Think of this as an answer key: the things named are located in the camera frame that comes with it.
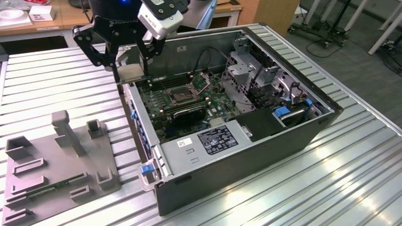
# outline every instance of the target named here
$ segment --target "gray floor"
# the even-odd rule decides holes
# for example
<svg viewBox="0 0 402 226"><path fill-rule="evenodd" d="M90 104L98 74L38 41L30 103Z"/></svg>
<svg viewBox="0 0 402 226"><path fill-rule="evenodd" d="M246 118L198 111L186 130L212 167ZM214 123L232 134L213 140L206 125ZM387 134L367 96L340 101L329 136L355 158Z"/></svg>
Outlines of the gray floor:
<svg viewBox="0 0 402 226"><path fill-rule="evenodd" d="M315 0L302 0L302 5L311 8ZM328 1L323 0L317 13L320 14ZM329 21L333 21L343 3L339 2ZM356 9L349 7L340 26L345 28ZM306 51L306 45L320 38L297 31L286 39L308 56L325 68L325 70L369 102L372 106L402 127L402 77L396 75L384 65L379 55L371 56L375 42L383 35L379 30L383 22L363 14L352 28L351 40L345 47L329 58L319 58ZM396 31L391 39L395 40L402 33ZM327 56L339 46L324 49L320 45L311 46L311 51L320 56Z"/></svg>

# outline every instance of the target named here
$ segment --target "slotted metal worktable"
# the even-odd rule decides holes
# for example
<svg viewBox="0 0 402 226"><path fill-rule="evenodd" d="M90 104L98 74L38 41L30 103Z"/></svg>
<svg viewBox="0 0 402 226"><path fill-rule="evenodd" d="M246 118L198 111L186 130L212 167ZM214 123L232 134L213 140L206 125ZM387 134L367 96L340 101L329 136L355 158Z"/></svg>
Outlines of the slotted metal worktable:
<svg viewBox="0 0 402 226"><path fill-rule="evenodd" d="M49 114L67 109L74 128L91 119L106 122L124 186L38 225L400 225L401 129L269 27L250 28L345 108L304 151L161 217L154 193L141 188L113 74L78 48L14 55L0 76L0 200L6 140L53 134Z"/></svg>

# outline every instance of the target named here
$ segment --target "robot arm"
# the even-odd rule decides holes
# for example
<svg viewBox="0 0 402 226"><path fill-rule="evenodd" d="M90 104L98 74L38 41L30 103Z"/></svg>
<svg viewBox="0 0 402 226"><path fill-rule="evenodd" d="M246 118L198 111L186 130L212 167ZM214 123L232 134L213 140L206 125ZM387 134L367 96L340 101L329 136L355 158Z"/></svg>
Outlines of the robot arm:
<svg viewBox="0 0 402 226"><path fill-rule="evenodd" d="M103 65L114 72L117 83L121 82L117 71L120 47L137 44L145 61L161 55L166 37L182 25L189 4L190 0L90 0L94 20L74 28L74 40L93 64ZM91 45L91 31L106 40L105 53ZM153 34L149 46L144 41L148 31Z"/></svg>

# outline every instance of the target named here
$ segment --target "white sticker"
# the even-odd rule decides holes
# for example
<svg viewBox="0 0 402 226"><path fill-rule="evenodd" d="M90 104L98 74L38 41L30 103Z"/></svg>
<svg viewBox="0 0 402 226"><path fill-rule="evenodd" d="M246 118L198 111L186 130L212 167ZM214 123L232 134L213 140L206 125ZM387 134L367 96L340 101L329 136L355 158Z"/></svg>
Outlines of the white sticker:
<svg viewBox="0 0 402 226"><path fill-rule="evenodd" d="M37 28L38 31L47 31L47 30L58 30L61 29L59 27L41 27L41 28Z"/></svg>
<svg viewBox="0 0 402 226"><path fill-rule="evenodd" d="M165 2L165 0L152 0L152 1L158 6Z"/></svg>
<svg viewBox="0 0 402 226"><path fill-rule="evenodd" d="M192 145L192 144L193 144L192 138L186 138L185 140L178 141L180 147L185 147L185 146Z"/></svg>
<svg viewBox="0 0 402 226"><path fill-rule="evenodd" d="M178 52L184 52L184 51L186 51L188 50L188 46L181 46L181 47L178 47Z"/></svg>

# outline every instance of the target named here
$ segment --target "circuit board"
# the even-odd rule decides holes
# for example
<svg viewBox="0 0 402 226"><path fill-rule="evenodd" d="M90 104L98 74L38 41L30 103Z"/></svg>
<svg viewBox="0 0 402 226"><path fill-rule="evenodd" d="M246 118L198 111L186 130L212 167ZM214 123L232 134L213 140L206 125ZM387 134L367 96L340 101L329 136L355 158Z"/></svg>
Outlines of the circuit board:
<svg viewBox="0 0 402 226"><path fill-rule="evenodd" d="M141 97L162 143L210 128L214 126L212 123L214 119L226 122L241 114L225 93L220 80L213 74L198 74L190 83L170 88L164 85L165 88L158 91L153 91L148 86L140 87ZM193 115L197 118L196 123L188 123L185 126L173 125L173 118L190 109L206 113Z"/></svg>

